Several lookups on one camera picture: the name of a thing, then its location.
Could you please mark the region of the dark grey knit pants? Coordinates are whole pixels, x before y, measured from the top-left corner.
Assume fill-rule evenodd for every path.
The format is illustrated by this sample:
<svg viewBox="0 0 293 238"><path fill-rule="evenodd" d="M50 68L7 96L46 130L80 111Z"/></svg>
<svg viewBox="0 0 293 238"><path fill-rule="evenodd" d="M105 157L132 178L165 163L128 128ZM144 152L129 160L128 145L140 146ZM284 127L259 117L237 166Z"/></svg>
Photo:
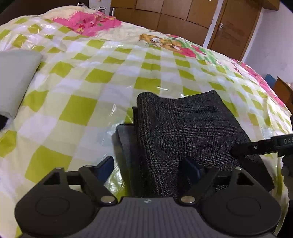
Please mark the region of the dark grey knit pants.
<svg viewBox="0 0 293 238"><path fill-rule="evenodd" d="M216 91L180 99L141 93L134 123L118 125L116 135L136 196L178 197L178 167L187 157L221 172L244 168L265 190L274 189L260 156L230 154L250 139Z"/></svg>

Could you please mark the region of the green checkered bed cover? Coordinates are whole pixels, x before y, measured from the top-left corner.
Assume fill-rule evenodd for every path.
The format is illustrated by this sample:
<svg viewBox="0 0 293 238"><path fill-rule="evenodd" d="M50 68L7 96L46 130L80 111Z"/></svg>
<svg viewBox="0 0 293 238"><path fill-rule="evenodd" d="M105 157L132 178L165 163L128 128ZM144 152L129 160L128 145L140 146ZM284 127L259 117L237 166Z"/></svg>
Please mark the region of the green checkered bed cover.
<svg viewBox="0 0 293 238"><path fill-rule="evenodd" d="M132 121L141 92L181 98L215 90L251 140L292 133L289 110L248 65L85 6L3 24L1 51L19 49L43 59L1 132L1 237L20 234L15 205L51 169L113 155L115 127Z"/></svg>

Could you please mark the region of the brown wooden door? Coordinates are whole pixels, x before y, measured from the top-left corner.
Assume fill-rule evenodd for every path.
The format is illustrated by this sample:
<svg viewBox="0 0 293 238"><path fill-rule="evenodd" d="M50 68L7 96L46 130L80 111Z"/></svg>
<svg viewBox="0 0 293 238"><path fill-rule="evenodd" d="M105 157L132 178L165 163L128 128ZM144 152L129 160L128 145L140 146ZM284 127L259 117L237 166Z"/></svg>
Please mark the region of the brown wooden door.
<svg viewBox="0 0 293 238"><path fill-rule="evenodd" d="M224 1L208 48L235 60L242 59L260 11L259 1Z"/></svg>

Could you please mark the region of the grey pillow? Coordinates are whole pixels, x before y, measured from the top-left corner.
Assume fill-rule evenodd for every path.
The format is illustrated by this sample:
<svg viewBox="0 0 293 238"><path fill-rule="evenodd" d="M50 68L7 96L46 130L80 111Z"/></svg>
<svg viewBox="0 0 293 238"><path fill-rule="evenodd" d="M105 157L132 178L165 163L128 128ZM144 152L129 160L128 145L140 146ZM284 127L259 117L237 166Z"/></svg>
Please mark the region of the grey pillow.
<svg viewBox="0 0 293 238"><path fill-rule="evenodd" d="M15 118L43 56L30 50L8 50L1 52L0 97L1 115Z"/></svg>

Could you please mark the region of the brown wooden wardrobe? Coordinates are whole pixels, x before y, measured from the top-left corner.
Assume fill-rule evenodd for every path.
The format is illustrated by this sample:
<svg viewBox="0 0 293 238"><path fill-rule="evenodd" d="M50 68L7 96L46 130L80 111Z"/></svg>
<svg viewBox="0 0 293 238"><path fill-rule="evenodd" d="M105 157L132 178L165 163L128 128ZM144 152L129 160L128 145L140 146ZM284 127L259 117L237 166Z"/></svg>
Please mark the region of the brown wooden wardrobe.
<svg viewBox="0 0 293 238"><path fill-rule="evenodd" d="M121 21L185 38L203 45L218 1L113 0L111 9Z"/></svg>

